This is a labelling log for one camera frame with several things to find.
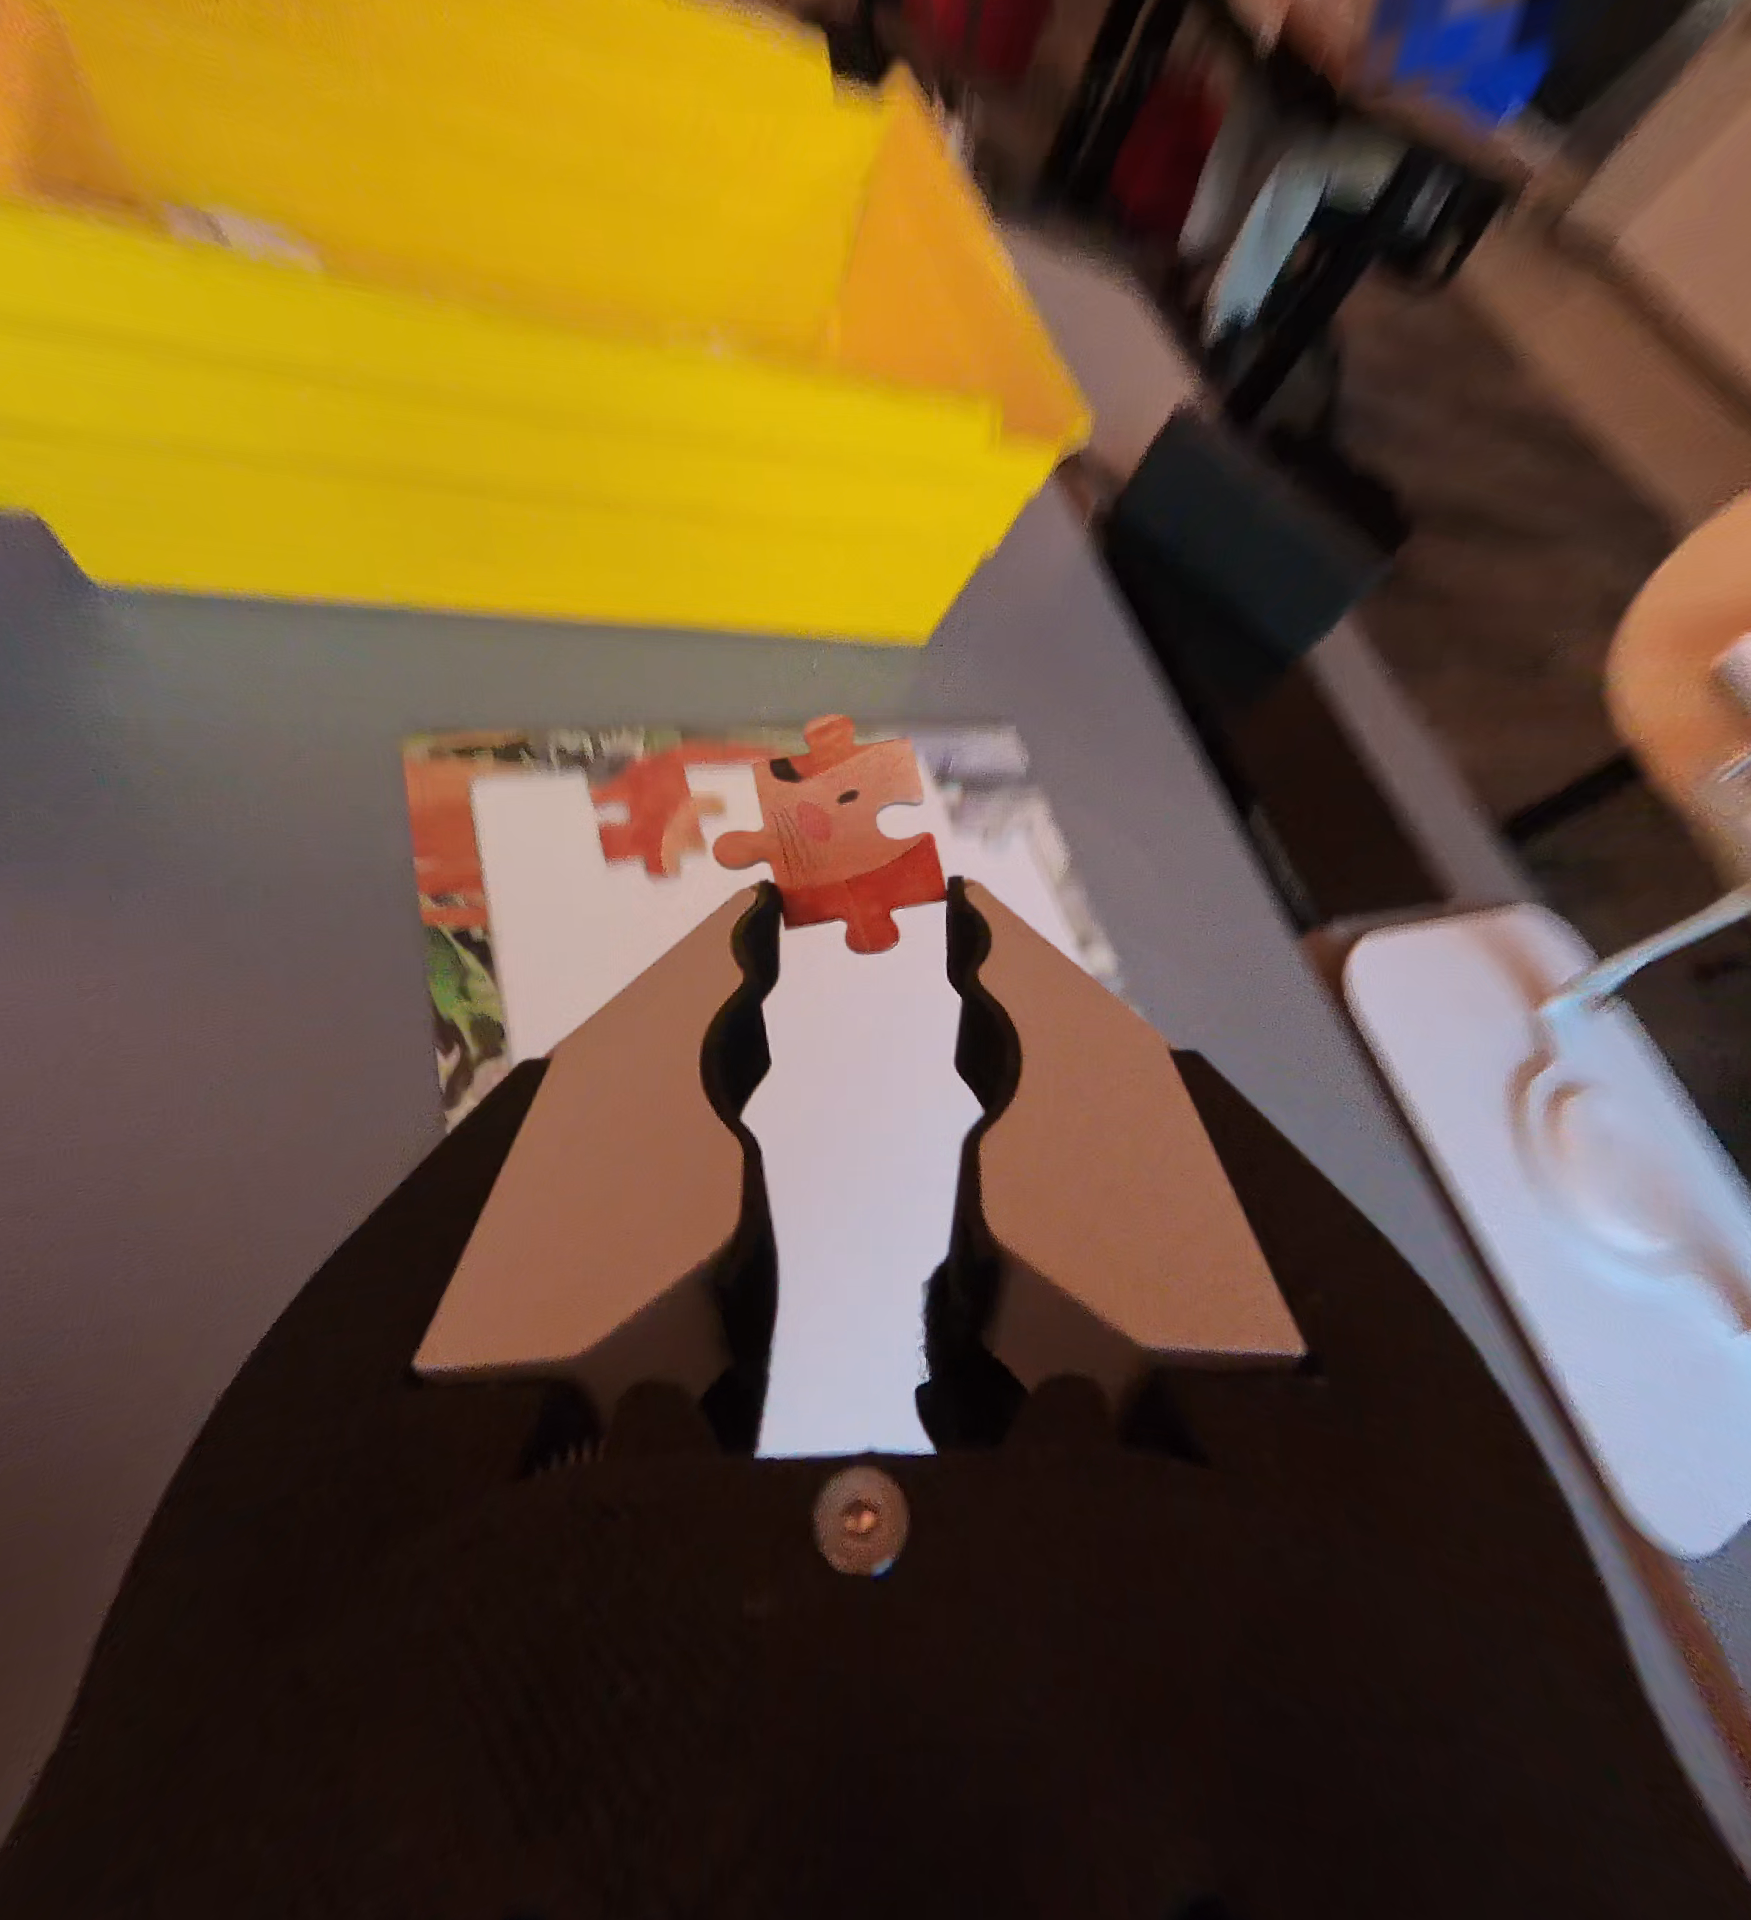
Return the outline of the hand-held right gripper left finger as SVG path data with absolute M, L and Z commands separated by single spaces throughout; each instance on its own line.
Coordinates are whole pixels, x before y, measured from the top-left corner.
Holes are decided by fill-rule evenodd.
M 608 1424 L 669 1385 L 760 1439 L 777 1319 L 765 1154 L 782 895 L 723 902 L 568 1039 L 481 1206 L 412 1371 L 554 1380 Z

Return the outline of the yellow plastic bin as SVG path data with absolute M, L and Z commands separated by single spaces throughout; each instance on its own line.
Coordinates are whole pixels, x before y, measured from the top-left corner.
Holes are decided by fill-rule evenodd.
M 782 12 L 0 5 L 0 513 L 102 584 L 920 645 L 1089 426 Z

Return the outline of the puzzle frame board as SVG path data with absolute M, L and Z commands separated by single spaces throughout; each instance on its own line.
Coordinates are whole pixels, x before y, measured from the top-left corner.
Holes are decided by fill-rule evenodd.
M 1002 723 L 875 724 L 909 736 L 925 802 L 881 828 L 929 830 L 947 878 L 986 885 L 1063 956 L 1125 994 L 1022 734 Z M 718 793 L 706 851 L 651 880 L 606 863 L 590 787 L 679 746 Z M 403 743 L 407 823 L 447 1129 L 543 1057 L 745 885 L 714 840 L 760 823 L 755 769 L 801 728 L 422 732 Z M 900 942 L 847 949 L 840 925 L 786 930 L 767 999 L 772 1069 L 747 1107 L 765 1154 L 779 1305 L 760 1452 L 929 1452 L 926 1287 L 951 1240 L 959 1150 L 978 1105 L 955 1069 L 959 996 L 944 905 L 896 913 Z

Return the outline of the pink red puzzle piece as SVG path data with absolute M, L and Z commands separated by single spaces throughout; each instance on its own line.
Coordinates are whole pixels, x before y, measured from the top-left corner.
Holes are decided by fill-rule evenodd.
M 859 740 L 845 716 L 818 718 L 806 740 L 755 769 L 760 823 L 720 832 L 713 855 L 730 871 L 765 865 L 788 930 L 840 925 L 849 951 L 884 954 L 900 910 L 947 897 L 934 834 L 881 828 L 885 808 L 926 799 L 915 746 Z

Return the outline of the wood-edged office desk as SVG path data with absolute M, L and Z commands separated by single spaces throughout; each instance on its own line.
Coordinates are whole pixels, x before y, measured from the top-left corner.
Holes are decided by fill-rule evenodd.
M 1250 426 L 1330 321 L 1391 257 L 1452 275 L 1487 221 L 1529 183 L 1512 120 L 1500 127 L 1391 83 L 1401 5 L 1268 5 L 1253 31 L 1256 90 L 1278 108 L 1367 135 L 1363 169 L 1336 176 L 1262 313 L 1215 350 L 1221 408 Z

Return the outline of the red bag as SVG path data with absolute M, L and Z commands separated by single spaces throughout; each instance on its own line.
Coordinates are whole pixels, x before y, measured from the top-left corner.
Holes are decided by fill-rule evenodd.
M 1156 79 L 1110 176 L 1110 195 L 1128 230 L 1161 243 L 1181 232 L 1226 102 L 1226 89 L 1203 64 L 1168 69 Z

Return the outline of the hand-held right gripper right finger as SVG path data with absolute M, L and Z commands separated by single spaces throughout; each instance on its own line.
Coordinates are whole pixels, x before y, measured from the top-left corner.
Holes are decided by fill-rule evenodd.
M 943 1261 L 943 1429 L 1055 1380 L 1118 1418 L 1179 1371 L 1289 1371 L 1305 1335 L 1173 1047 L 1006 900 L 947 891 L 955 1067 L 978 1114 Z

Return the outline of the black power adapter box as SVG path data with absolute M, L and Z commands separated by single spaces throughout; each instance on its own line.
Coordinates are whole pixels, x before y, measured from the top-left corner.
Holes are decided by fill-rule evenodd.
M 1182 708 L 1262 702 L 1388 575 L 1396 549 L 1192 405 L 1099 516 L 1108 571 Z

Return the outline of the red fan puzzle piece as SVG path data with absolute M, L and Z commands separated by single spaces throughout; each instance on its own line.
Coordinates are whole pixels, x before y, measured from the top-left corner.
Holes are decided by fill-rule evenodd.
M 718 793 L 692 784 L 679 746 L 641 754 L 590 787 L 606 863 L 633 862 L 651 880 L 674 880 L 692 853 L 708 851 L 704 823 L 725 813 Z

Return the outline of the blue tray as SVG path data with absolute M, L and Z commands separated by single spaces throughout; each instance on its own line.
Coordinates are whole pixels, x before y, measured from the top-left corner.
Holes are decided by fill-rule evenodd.
M 1500 127 L 1553 64 L 1558 14 L 1558 2 L 1401 5 L 1391 83 Z

